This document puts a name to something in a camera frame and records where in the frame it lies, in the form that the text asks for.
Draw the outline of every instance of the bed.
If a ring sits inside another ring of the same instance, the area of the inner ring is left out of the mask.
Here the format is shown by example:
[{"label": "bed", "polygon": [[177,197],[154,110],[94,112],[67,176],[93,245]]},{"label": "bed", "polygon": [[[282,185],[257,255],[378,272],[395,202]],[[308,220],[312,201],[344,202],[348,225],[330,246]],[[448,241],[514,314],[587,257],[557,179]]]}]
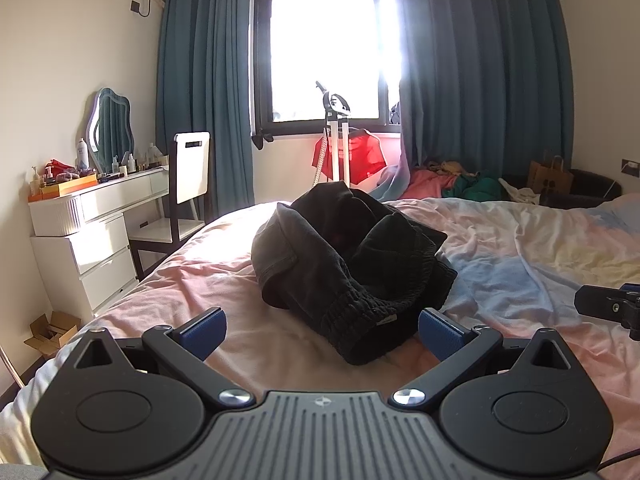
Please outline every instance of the bed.
[{"label": "bed", "polygon": [[[443,309],[448,316],[465,326],[491,325],[505,336],[557,328],[613,414],[606,458],[640,447],[640,343],[619,325],[582,317],[573,307],[582,284],[617,288],[640,282],[640,194],[574,210],[459,199],[393,205],[449,235],[440,257],[459,274]],[[437,363],[414,337],[375,362],[353,367],[289,312],[266,305],[250,250],[274,207],[257,205],[207,226],[89,326],[134,337],[156,324],[179,326],[219,305],[228,333],[207,363],[258,396],[271,388],[379,390],[388,396]],[[0,462],[42,463],[29,432],[30,413],[72,345],[0,414]],[[640,459],[604,472],[611,479],[638,478]]]}]

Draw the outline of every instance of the red cloth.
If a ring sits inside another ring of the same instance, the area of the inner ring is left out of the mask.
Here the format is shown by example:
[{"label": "red cloth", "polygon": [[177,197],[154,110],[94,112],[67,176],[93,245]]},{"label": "red cloth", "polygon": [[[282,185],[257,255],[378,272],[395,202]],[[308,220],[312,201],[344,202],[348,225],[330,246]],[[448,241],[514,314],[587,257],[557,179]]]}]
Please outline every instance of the red cloth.
[{"label": "red cloth", "polygon": [[51,167],[51,173],[53,177],[57,177],[60,173],[65,173],[65,171],[71,171],[72,173],[76,173],[76,168],[73,166],[68,166],[64,162],[60,162],[55,158],[52,158],[49,163],[45,166],[45,174],[47,174],[47,167]]},{"label": "red cloth", "polygon": [[[316,142],[314,160],[311,165],[318,167],[322,139]],[[344,179],[342,139],[338,139],[338,161],[340,163],[340,180]],[[332,150],[331,141],[328,141],[322,173],[327,178],[332,177]],[[380,149],[380,140],[371,135],[367,130],[358,130],[349,134],[349,176],[352,184],[359,184],[366,178],[386,168],[385,156]]]},{"label": "red cloth", "polygon": [[411,180],[400,198],[442,198],[442,190],[453,186],[456,175],[439,175],[430,170],[412,170]]}]

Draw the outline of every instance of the black cable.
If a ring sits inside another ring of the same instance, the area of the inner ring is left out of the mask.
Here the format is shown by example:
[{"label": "black cable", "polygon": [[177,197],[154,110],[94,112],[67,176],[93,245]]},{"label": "black cable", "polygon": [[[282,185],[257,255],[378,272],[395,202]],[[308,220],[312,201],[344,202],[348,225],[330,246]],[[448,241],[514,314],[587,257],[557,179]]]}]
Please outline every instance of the black cable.
[{"label": "black cable", "polygon": [[151,14],[151,0],[149,0],[149,9],[146,14],[142,14],[142,12],[138,11],[138,14],[143,18],[147,18]]},{"label": "black cable", "polygon": [[609,460],[605,460],[602,464],[600,464],[598,466],[598,471],[600,471],[601,469],[604,469],[606,467],[609,467],[610,465],[614,465],[614,464],[617,464],[618,462],[622,462],[623,460],[626,460],[627,458],[633,458],[635,456],[640,456],[640,447],[638,449],[633,449],[631,451],[627,451],[626,453],[623,453],[621,455],[615,456],[613,458],[609,458]]}]

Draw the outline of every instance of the pink bedsheet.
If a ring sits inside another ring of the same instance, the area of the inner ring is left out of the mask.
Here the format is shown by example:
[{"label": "pink bedsheet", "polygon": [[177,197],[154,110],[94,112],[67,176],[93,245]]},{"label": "pink bedsheet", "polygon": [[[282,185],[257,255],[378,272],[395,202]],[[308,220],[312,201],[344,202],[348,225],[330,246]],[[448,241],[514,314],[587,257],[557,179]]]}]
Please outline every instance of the pink bedsheet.
[{"label": "pink bedsheet", "polygon": [[[606,265],[596,270],[588,264],[596,253],[590,253],[591,248],[580,245],[577,239],[574,241],[579,250],[572,245],[565,254],[565,238],[588,232],[583,227],[591,220],[579,211],[457,199],[408,200],[397,205],[413,218],[449,234],[443,250],[451,261],[460,254],[470,254],[480,262],[483,251],[503,253],[500,257],[514,253],[515,258],[527,262],[531,272],[538,273],[537,283],[545,294],[556,295],[555,287],[559,285],[553,280],[545,281],[544,266],[563,273],[569,282],[593,282],[589,272],[600,276],[599,283],[604,286],[619,286],[618,282],[632,281],[634,276],[640,281],[640,265],[636,265],[640,264],[640,235],[608,230],[592,233],[597,235],[594,251],[600,251],[603,258],[609,258],[609,249],[617,255],[611,256],[608,263],[603,260]],[[360,367],[348,365],[324,338],[289,312],[266,305],[260,297],[250,250],[255,232],[273,210],[273,203],[258,205],[208,226],[90,325],[105,326],[114,337],[136,337],[157,324],[179,326],[219,305],[226,313],[228,332],[207,363],[258,396],[269,389],[379,390],[388,396],[437,363],[418,339],[412,338],[375,362]],[[580,264],[571,263],[578,261],[576,258],[582,258]],[[616,258],[624,265],[616,266]],[[465,290],[472,290],[470,282],[465,281],[468,279],[461,273],[456,282]],[[494,298],[488,287],[488,295]],[[505,336],[531,335],[542,326],[536,318],[538,314],[527,310],[525,304],[520,305],[522,316],[512,317],[498,311],[494,315],[491,309],[484,311],[485,300],[479,293],[472,301],[465,300],[464,295],[453,296],[452,292],[447,313],[467,326],[486,322]],[[520,301],[516,296],[506,298],[509,305]],[[554,315],[558,330],[603,393],[614,416],[616,431],[606,458],[640,447],[640,344],[631,342],[627,332],[611,323],[576,322],[568,314],[575,313],[571,306],[560,304],[553,308],[557,310]],[[28,430],[30,415],[69,351],[70,346],[65,347],[55,360],[41,368],[16,402],[0,414],[0,462],[41,463]],[[638,478],[640,460],[613,466],[605,476]]]}]

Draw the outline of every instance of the curtain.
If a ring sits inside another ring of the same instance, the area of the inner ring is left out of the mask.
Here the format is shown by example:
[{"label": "curtain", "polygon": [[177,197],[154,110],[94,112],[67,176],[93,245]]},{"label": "curtain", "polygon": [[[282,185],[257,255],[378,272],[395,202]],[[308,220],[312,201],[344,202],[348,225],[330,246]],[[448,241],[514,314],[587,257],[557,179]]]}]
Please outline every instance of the curtain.
[{"label": "curtain", "polygon": [[573,85],[559,0],[396,3],[403,153],[381,187],[386,200],[427,160],[498,177],[527,174],[550,150],[570,167]]},{"label": "curtain", "polygon": [[[249,0],[165,0],[156,145],[209,132],[214,215],[254,204],[249,124]],[[198,204],[202,210],[202,201]]]}]

